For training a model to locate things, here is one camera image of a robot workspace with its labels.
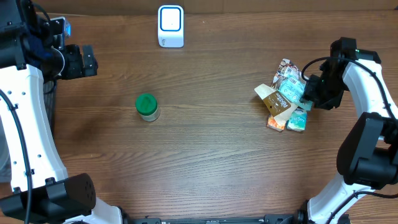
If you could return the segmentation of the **teal snack packet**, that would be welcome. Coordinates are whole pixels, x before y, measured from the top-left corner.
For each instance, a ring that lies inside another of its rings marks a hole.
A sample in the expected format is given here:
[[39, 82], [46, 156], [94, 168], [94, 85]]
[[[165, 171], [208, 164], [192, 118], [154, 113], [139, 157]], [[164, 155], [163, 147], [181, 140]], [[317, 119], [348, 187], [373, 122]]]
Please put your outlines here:
[[295, 77], [288, 77], [281, 82], [278, 90], [293, 104], [310, 111], [313, 105], [312, 101], [304, 100], [305, 85]]

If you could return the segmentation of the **teal tissue pack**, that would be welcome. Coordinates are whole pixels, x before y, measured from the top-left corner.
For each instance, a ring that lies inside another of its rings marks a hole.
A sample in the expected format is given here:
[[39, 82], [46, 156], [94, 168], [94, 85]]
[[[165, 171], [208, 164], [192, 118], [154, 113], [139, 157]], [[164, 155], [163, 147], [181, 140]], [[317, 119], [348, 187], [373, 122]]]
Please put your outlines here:
[[286, 128], [293, 131], [304, 131], [307, 123], [307, 111], [297, 108], [289, 118]]

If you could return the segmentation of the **beige brown snack pouch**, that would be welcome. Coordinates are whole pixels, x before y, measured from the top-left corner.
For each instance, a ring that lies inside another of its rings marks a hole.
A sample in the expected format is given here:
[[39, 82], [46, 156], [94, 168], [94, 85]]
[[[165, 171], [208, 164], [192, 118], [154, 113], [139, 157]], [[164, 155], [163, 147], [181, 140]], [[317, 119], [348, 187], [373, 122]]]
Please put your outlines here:
[[298, 107], [288, 100], [279, 88], [290, 77], [298, 78], [299, 75], [299, 69], [289, 59], [284, 58], [279, 64], [271, 86], [262, 83], [254, 89], [279, 126], [285, 125]]

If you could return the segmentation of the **orange snack pack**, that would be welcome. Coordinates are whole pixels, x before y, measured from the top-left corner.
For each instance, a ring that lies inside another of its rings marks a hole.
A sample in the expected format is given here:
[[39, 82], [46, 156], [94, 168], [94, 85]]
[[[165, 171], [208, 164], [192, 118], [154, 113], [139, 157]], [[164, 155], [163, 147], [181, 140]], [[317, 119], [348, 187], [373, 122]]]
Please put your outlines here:
[[267, 126], [268, 128], [274, 129], [274, 130], [276, 130], [276, 131], [278, 131], [278, 132], [281, 132], [281, 131], [283, 131], [283, 130], [285, 129], [286, 123], [287, 123], [286, 121], [284, 121], [283, 123], [278, 123], [278, 122], [274, 119], [274, 117], [270, 114], [270, 115], [268, 116], [266, 126]]

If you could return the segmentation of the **green lid jar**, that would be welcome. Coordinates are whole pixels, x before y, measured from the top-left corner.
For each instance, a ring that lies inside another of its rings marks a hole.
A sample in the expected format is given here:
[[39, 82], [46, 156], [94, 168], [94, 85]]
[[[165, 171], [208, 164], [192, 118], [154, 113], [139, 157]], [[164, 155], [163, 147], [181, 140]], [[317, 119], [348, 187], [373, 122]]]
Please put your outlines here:
[[144, 121], [155, 121], [160, 115], [158, 102], [154, 95], [144, 93], [136, 99], [136, 110]]

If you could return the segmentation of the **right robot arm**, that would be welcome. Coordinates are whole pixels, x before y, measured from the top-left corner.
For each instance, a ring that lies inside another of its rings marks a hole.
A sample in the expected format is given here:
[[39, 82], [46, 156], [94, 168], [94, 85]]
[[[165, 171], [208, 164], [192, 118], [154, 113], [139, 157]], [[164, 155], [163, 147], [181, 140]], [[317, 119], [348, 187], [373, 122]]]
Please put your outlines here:
[[350, 92], [358, 120], [336, 157], [337, 173], [316, 196], [305, 201], [283, 223], [349, 223], [346, 211], [366, 195], [397, 183], [397, 106], [382, 77], [377, 52], [357, 48], [342, 37], [330, 45], [330, 56], [319, 59], [320, 76], [305, 79], [305, 100], [315, 108], [339, 107]]

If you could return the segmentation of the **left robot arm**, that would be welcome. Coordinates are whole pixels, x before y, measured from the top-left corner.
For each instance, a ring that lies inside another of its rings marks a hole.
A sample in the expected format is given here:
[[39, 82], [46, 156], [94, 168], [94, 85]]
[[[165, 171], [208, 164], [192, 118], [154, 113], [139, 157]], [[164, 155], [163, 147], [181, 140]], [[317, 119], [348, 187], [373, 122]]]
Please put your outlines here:
[[11, 158], [7, 217], [25, 223], [127, 223], [119, 207], [96, 196], [91, 177], [69, 176], [45, 109], [47, 82], [92, 77], [89, 45], [67, 45], [71, 28], [31, 1], [1, 2], [1, 121]]

